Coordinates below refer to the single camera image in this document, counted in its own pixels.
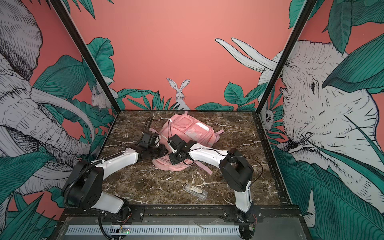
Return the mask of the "pink student backpack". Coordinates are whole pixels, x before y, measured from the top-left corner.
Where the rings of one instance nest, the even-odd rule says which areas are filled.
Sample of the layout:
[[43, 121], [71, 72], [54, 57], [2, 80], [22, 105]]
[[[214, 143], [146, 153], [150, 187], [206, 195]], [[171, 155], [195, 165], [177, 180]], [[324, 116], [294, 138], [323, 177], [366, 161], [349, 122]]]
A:
[[[172, 116], [158, 132], [155, 129], [150, 129], [151, 132], [159, 134], [160, 143], [166, 146], [166, 149], [171, 152], [167, 140], [173, 135], [178, 135], [185, 142], [196, 141], [206, 147], [212, 147], [220, 139], [220, 134], [224, 130], [215, 132], [210, 126], [193, 118], [185, 112], [182, 115]], [[185, 163], [172, 165], [168, 155], [152, 160], [154, 166], [163, 171], [179, 172], [188, 168], [193, 162], [186, 160]]]

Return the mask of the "clear plastic eraser box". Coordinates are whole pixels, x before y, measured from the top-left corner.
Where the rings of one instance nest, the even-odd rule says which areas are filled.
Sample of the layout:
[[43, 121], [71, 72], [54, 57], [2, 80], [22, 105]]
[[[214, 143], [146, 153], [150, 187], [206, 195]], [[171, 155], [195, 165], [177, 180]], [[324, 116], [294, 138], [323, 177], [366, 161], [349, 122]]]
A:
[[196, 187], [194, 185], [191, 185], [191, 184], [185, 184], [183, 190], [189, 194], [194, 195], [195, 197], [198, 197], [199, 199], [202, 199], [202, 200], [206, 200], [207, 196], [208, 196], [207, 191], [205, 191], [199, 187]]

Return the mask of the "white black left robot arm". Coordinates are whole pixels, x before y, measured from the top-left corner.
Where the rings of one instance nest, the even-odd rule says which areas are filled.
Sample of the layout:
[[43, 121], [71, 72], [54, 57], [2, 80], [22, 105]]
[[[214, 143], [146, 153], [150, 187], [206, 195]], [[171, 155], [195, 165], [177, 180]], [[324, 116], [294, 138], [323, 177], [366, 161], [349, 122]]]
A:
[[103, 192], [103, 181], [119, 170], [136, 164], [139, 160], [154, 160], [165, 156], [168, 152], [163, 144], [148, 148], [134, 146], [91, 163], [78, 162], [62, 189], [65, 208], [119, 213], [125, 201]]

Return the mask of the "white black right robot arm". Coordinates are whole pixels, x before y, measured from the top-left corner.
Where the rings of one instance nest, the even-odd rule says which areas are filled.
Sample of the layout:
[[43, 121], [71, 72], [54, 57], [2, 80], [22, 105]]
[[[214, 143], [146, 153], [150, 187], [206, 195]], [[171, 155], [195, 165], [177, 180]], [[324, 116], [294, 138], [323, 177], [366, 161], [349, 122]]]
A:
[[192, 160], [194, 163], [200, 161], [219, 168], [227, 185], [235, 191], [237, 209], [244, 213], [250, 210], [253, 203], [251, 184], [254, 169], [237, 149], [222, 151], [196, 144], [191, 148], [172, 150], [169, 158], [172, 165]]

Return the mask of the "white ventilation grille strip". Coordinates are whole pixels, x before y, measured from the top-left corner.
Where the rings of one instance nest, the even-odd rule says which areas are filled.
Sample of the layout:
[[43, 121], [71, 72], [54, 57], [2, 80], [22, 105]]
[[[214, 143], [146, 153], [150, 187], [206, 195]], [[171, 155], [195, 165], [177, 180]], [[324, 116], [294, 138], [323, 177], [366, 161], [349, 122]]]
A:
[[[110, 236], [239, 236], [239, 228], [236, 226], [198, 226], [198, 225], [125, 225], [105, 226], [104, 231]], [[102, 235], [99, 226], [70, 225], [65, 233], [66, 236], [96, 236]]]

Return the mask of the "black front mounting rail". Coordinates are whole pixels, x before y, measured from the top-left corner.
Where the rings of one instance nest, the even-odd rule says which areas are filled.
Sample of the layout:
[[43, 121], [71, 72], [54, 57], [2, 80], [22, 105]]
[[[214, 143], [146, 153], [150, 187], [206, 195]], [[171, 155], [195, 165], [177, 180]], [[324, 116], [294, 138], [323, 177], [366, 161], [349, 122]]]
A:
[[262, 223], [267, 219], [289, 218], [304, 223], [299, 207], [295, 205], [253, 205], [247, 213], [238, 210], [234, 205], [138, 205], [125, 204], [118, 211], [96, 209], [65, 209], [58, 225], [67, 220], [90, 218], [96, 220], [102, 216], [103, 223], [143, 223], [148, 218], [216, 218], [225, 223], [250, 225]]

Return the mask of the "black left corner frame post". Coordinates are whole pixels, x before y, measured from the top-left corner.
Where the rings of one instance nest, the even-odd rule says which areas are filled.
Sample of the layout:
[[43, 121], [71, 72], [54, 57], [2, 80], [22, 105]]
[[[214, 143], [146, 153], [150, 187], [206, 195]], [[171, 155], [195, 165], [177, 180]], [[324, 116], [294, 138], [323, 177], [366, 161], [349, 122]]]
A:
[[59, 18], [61, 19], [62, 23], [64, 24], [66, 30], [68, 31], [69, 35], [71, 36], [72, 40], [74, 41], [75, 45], [77, 46], [78, 50], [80, 51], [82, 57], [84, 58], [85, 62], [87, 63], [88, 67], [90, 68], [92, 74], [96, 78], [97, 82], [101, 85], [101, 88], [103, 89], [104, 93], [106, 94], [106, 97], [112, 104], [112, 108], [116, 111], [117, 115], [121, 112], [121, 108], [119, 107], [117, 101], [113, 97], [109, 86], [104, 80], [104, 77], [102, 75], [102, 72], [100, 71], [95, 59], [93, 58], [91, 52], [89, 51], [84, 39], [82, 38], [81, 34], [79, 33], [77, 27], [75, 26], [67, 8], [65, 7], [64, 3], [62, 1], [50, 1], [51, 5], [55, 9], [56, 13], [58, 14]]

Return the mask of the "black corner frame post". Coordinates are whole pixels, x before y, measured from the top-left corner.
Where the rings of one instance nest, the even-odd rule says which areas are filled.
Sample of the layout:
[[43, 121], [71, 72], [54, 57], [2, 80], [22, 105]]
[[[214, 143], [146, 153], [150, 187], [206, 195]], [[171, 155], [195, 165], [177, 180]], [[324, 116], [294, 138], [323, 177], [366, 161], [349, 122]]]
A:
[[270, 93], [272, 92], [273, 90], [273, 87], [275, 86], [277, 80], [279, 79], [279, 76], [280, 74], [282, 73], [282, 70], [284, 68], [284, 65], [285, 63], [287, 62], [287, 59], [288, 57], [290, 56], [315, 4], [316, 4], [316, 0], [307, 0], [304, 2], [304, 5], [302, 7], [302, 10], [299, 14], [299, 17], [297, 19], [297, 22], [295, 23], [294, 25], [294, 28], [291, 32], [291, 35], [287, 41], [287, 44], [282, 52], [282, 55], [278, 61], [278, 64], [272, 74], [272, 77], [266, 87], [266, 90], [263, 94], [263, 97], [261, 99], [261, 101], [259, 102], [259, 105], [258, 105], [258, 108], [256, 109], [256, 114], [260, 114], [261, 111], [262, 111], [262, 108], [264, 107], [267, 99], [268, 99], [268, 96], [270, 95]]
[[95, 59], [93, 58], [91, 52], [89, 51], [84, 39], [82, 38], [81, 34], [79, 33], [77, 27], [75, 26], [67, 8], [65, 7], [64, 3], [62, 1], [50, 1], [51, 5], [55, 9], [56, 13], [58, 14], [59, 18], [61, 19], [62, 23], [64, 24], [66, 30], [68, 31], [69, 35], [71, 36], [72, 40], [74, 41], [75, 45], [77, 46], [78, 50], [80, 51], [82, 57], [84, 58], [85, 62], [87, 63], [88, 67], [90, 68], [92, 74], [96, 78], [97, 82], [101, 85], [101, 88], [103, 89], [104, 93], [106, 94], [106, 97], [112, 104], [112, 108], [116, 111], [117, 115], [121, 112], [121, 108], [119, 107], [117, 101], [113, 97], [109, 86], [104, 80], [104, 77], [102, 75], [102, 72], [100, 71]]

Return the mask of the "black right corner frame post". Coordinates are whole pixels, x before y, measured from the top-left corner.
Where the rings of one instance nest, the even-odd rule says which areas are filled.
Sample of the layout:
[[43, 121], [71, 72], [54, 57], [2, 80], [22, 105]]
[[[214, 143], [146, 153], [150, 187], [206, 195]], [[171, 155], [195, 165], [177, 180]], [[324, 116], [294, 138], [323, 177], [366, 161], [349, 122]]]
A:
[[284, 68], [284, 65], [285, 63], [287, 62], [287, 59], [288, 57], [290, 56], [315, 4], [316, 4], [316, 0], [307, 0], [304, 2], [304, 5], [302, 7], [302, 10], [299, 14], [299, 17], [297, 19], [297, 22], [295, 23], [294, 25], [294, 28], [291, 32], [291, 35], [287, 41], [287, 44], [282, 52], [282, 55], [278, 61], [278, 64], [272, 74], [272, 77], [266, 87], [266, 90], [263, 94], [263, 97], [261, 99], [261, 101], [259, 102], [259, 105], [258, 105], [258, 108], [256, 109], [256, 114], [260, 114], [261, 111], [262, 111], [262, 108], [264, 107], [267, 99], [268, 99], [268, 96], [270, 95], [270, 93], [272, 92], [273, 90], [273, 87], [275, 86], [277, 80], [279, 79], [279, 76], [280, 74], [282, 73], [282, 70]]

